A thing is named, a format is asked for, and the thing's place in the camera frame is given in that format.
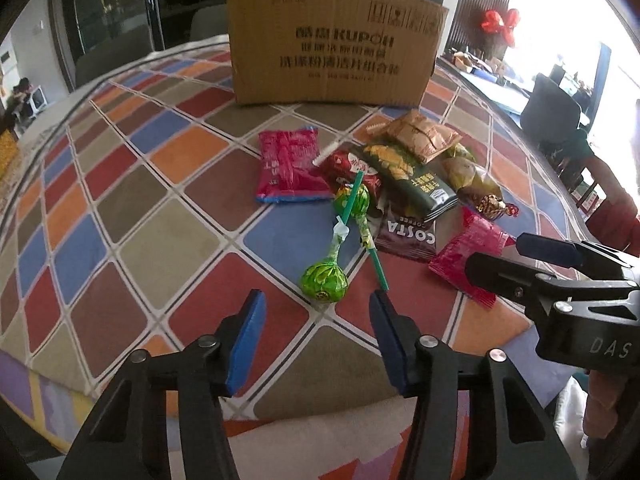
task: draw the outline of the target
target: lollipop stick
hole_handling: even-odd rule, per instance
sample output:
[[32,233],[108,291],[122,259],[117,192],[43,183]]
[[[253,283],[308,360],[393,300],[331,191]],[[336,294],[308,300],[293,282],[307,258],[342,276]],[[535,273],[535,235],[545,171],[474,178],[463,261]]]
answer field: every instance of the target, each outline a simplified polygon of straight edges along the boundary
[[378,250],[373,242],[373,236],[371,236],[369,224],[367,223],[367,217],[364,215],[357,216],[356,224],[358,224],[358,229],[360,230],[360,239],[362,240],[362,244],[366,247],[367,252],[371,256],[373,266],[376,267],[376,274],[378,275],[380,287],[386,292],[389,290],[389,284],[386,282],[385,271],[382,269],[382,264],[378,257]]
[[356,195],[358,194],[358,188],[360,184],[362,184],[362,179],[364,178],[364,171],[359,171],[356,175],[356,180],[353,183],[353,187],[351,188],[351,193],[349,193],[349,199],[347,200],[347,205],[344,207],[344,211],[342,212],[342,216],[340,219],[342,223],[347,225],[349,221],[349,215],[351,215],[351,209],[353,209],[353,203],[356,201]]

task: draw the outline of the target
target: cardboard box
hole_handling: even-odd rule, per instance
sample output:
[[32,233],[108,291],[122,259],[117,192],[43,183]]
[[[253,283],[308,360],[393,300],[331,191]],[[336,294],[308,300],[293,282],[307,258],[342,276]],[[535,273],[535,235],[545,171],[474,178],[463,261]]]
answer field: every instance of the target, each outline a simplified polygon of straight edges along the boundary
[[417,106],[448,10],[429,0],[227,0],[240,104]]

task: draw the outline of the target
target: table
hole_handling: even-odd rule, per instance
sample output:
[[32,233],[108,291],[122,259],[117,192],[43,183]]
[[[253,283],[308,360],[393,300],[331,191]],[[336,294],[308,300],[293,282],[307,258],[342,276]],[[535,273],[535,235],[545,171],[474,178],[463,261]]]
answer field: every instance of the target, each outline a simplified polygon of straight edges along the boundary
[[[468,74],[460,72],[460,75],[481,91],[489,100],[496,103],[508,114],[513,114],[519,117],[524,110],[524,107],[529,102],[529,98],[522,92],[518,92],[516,89],[500,86],[486,79],[482,79],[474,74]],[[582,126],[588,126],[591,120],[582,112],[580,112],[580,124]]]
[[[386,379],[367,307],[376,275],[356,229],[340,252],[347,296],[313,304],[297,284],[325,256],[332,206],[264,205],[254,195],[261,130],[311,124],[322,146],[359,143],[368,126],[405,110],[242,108],[231,75],[226,43],[174,50],[109,76],[24,154],[33,163],[14,185],[0,234],[0,394],[67,450],[129,352],[183,348],[260,288],[268,314],[248,383],[222,402],[243,480],[394,478],[414,402],[397,397]],[[498,221],[505,231],[586,236],[543,163],[460,79],[436,69],[420,111],[459,131],[518,205],[517,218]],[[438,220],[437,248],[457,222],[459,209]],[[511,340],[505,348],[530,384],[547,390],[539,398],[563,386],[549,386],[546,376],[566,381],[570,372],[559,365],[532,371],[544,365],[517,306],[498,300],[486,310],[424,265],[388,254],[381,260],[396,308],[423,332],[475,354]],[[176,407],[170,396],[173,450]],[[464,442],[465,394],[459,415]],[[464,454],[456,457],[460,471]]]

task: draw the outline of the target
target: lollipop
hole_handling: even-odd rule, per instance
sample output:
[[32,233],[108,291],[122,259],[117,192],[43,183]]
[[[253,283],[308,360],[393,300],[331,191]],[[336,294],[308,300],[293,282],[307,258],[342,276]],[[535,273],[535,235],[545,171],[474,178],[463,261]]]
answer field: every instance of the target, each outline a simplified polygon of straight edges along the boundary
[[[354,186],[360,187],[364,173],[359,171]],[[320,262],[305,270],[300,279],[300,289],[306,295],[324,303],[335,303],[344,298],[349,287],[349,281],[344,271],[338,265],[340,246],[349,234],[347,220],[351,214],[356,195],[350,196],[344,206],[342,215],[334,226],[334,237],[329,246],[329,254]]]
[[[342,215],[342,213],[344,212],[354,186],[355,184],[353,186],[342,186],[338,190],[338,193],[336,193],[334,199],[334,208],[339,215]],[[389,285],[386,282],[385,271],[382,269],[382,264],[380,263],[380,259],[378,258],[378,250],[376,249],[375,243],[373,243],[373,236],[371,236],[371,230],[369,229],[369,223],[367,222],[368,208],[369,190],[366,186],[360,186],[356,192],[356,198],[353,203],[351,215],[358,225],[362,245],[364,248],[366,248],[369,256],[371,256],[373,265],[376,267],[376,274],[378,275],[380,288],[382,288],[382,290],[384,291],[387,291],[389,290]]]

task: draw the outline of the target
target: brown snack bag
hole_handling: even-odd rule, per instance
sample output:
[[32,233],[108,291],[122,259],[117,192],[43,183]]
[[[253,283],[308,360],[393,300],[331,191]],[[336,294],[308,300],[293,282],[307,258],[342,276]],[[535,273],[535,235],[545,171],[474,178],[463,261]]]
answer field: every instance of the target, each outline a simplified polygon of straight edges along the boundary
[[460,142],[462,136],[442,124],[435,123],[418,110],[409,110],[389,123],[385,132],[426,164]]

